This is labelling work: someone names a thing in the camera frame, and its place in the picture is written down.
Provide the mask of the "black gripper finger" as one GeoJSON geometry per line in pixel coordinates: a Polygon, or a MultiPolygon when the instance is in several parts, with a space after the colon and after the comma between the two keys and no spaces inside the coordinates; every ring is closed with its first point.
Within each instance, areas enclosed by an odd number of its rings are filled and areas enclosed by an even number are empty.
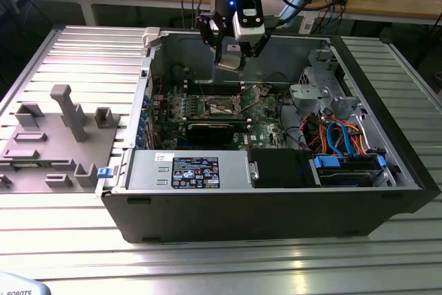
{"type": "Polygon", "coordinates": [[[215,51],[214,64],[219,65],[222,59],[222,40],[227,32],[227,18],[219,14],[215,14],[214,18],[198,15],[196,24],[203,43],[215,51]]]}
{"type": "Polygon", "coordinates": [[[264,47],[266,46],[267,42],[270,40],[272,34],[272,30],[266,30],[264,35],[258,40],[256,44],[253,46],[250,42],[240,42],[240,51],[241,51],[241,57],[240,57],[240,63],[237,67],[238,70],[243,70],[246,66],[246,59],[247,58],[253,58],[258,57],[264,47]]]}

